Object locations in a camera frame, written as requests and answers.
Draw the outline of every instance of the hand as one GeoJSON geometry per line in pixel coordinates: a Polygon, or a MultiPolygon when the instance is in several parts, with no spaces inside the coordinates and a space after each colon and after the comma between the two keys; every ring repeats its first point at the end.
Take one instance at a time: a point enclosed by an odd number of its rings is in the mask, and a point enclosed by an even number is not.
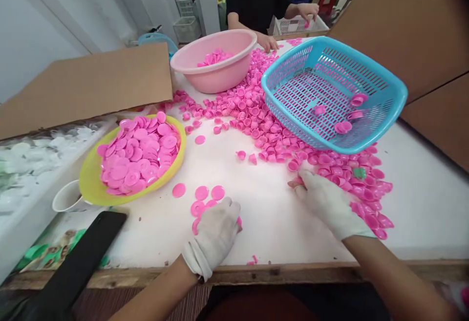
{"type": "Polygon", "coordinates": [[[298,13],[306,21],[309,21],[308,15],[312,15],[313,20],[316,21],[318,12],[319,12],[319,6],[315,3],[299,3],[298,4],[298,13]]]}
{"type": "Polygon", "coordinates": [[[257,35],[257,43],[262,46],[262,48],[265,50],[265,53],[269,53],[270,50],[277,51],[278,50],[278,44],[277,41],[274,39],[274,37],[256,32],[257,35]]]}
{"type": "Polygon", "coordinates": [[[202,214],[197,230],[184,246],[182,256],[190,270],[204,277],[205,282],[226,258],[235,243],[240,227],[236,223],[241,206],[224,198],[202,214]]]}
{"type": "Polygon", "coordinates": [[[295,186],[296,195],[338,240],[342,241],[352,235],[376,238],[366,223],[352,212],[350,200],[341,188],[307,170],[301,170],[299,175],[304,186],[295,186]]]}

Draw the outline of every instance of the white work glove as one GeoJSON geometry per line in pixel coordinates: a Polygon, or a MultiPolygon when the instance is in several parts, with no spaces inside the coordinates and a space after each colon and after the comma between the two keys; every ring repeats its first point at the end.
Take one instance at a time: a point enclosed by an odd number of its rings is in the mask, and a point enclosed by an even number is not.
{"type": "Polygon", "coordinates": [[[207,209],[197,226],[198,235],[184,246],[182,257],[189,269],[205,282],[226,258],[235,243],[240,227],[236,223],[241,206],[225,197],[219,204],[207,209]]]}
{"type": "Polygon", "coordinates": [[[299,175],[304,186],[295,187],[296,195],[338,240],[342,241],[352,235],[376,238],[367,224],[352,212],[350,200],[341,188],[308,170],[301,170],[299,175]]]}

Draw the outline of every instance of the black phone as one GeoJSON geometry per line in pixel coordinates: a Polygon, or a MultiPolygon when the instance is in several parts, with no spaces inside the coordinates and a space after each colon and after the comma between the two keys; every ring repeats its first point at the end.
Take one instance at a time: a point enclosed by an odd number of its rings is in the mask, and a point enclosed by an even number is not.
{"type": "Polygon", "coordinates": [[[47,314],[69,311],[126,219],[123,213],[99,213],[49,282],[29,301],[29,307],[47,314]]]}

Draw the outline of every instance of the white paper cup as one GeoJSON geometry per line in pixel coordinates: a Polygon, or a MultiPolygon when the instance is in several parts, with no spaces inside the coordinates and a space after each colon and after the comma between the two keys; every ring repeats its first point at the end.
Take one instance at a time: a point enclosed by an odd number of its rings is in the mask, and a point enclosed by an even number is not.
{"type": "Polygon", "coordinates": [[[55,212],[84,212],[94,211],[99,208],[83,199],[78,185],[78,180],[66,184],[55,195],[52,201],[52,209],[55,212]]]}

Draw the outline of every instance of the blue plastic basket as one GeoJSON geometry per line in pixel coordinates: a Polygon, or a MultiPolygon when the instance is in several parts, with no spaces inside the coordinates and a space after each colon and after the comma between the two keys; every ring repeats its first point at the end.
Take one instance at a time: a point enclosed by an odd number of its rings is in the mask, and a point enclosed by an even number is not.
{"type": "Polygon", "coordinates": [[[328,37],[310,39],[275,61],[262,76],[265,102],[278,120],[298,138],[319,150],[356,154],[376,142],[396,121],[407,99],[399,78],[371,58],[328,37]],[[352,95],[364,93],[360,107],[352,95]],[[316,105],[327,112],[315,115],[316,105]],[[350,121],[347,134],[334,125],[351,111],[363,118],[350,121]]]}
{"type": "Polygon", "coordinates": [[[168,45],[168,53],[170,55],[170,60],[171,57],[173,57],[173,55],[178,50],[176,44],[169,37],[161,33],[148,33],[141,35],[138,38],[139,46],[148,43],[166,43],[168,45]]]}

